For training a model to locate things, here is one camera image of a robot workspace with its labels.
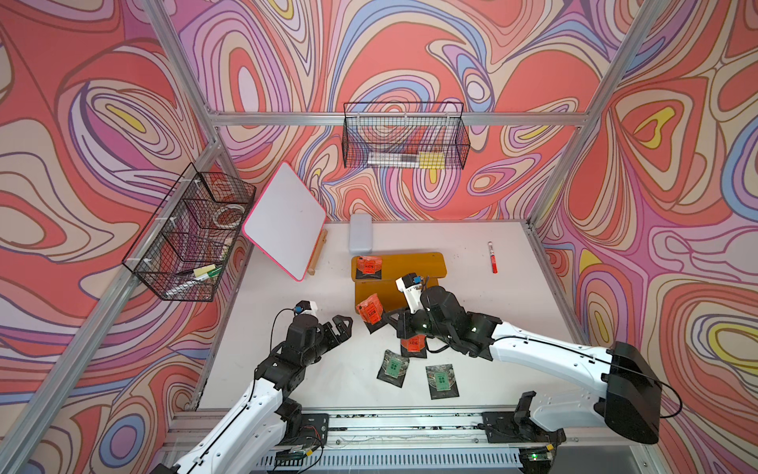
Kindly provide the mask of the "red tea bag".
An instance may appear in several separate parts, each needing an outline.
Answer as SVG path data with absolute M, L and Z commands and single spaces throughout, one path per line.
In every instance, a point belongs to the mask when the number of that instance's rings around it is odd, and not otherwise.
M 377 293 L 371 294 L 368 298 L 357 304 L 356 311 L 370 334 L 373 334 L 385 325 L 382 319 L 384 308 Z
M 381 280 L 383 260 L 380 257 L 358 256 L 355 261 L 357 280 Z
M 426 359 L 428 357 L 425 335 L 418 335 L 402 340 L 400 349 L 402 357 L 416 357 L 417 359 Z

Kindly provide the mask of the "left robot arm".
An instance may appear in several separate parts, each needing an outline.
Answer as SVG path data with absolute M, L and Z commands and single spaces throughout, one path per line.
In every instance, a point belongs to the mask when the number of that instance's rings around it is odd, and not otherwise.
M 325 446 L 320 425 L 309 425 L 290 398 L 309 365 L 349 341 L 353 320 L 336 315 L 322 323 L 311 310 L 294 315 L 285 340 L 255 369 L 236 405 L 191 450 L 154 473 L 249 473 L 281 442 L 302 442 L 308 453 Z

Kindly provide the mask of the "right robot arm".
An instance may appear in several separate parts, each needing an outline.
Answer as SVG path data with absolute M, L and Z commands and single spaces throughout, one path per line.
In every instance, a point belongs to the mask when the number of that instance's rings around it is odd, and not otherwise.
M 531 421 L 543 430 L 601 421 L 632 442 L 659 442 L 663 383 L 636 347 L 623 342 L 590 347 L 531 333 L 466 310 L 442 286 L 412 286 L 402 292 L 406 307 L 382 316 L 399 339 L 438 339 L 473 359 L 523 365 L 578 387 L 582 393 L 576 398 L 550 396 L 541 407 L 531 408 Z

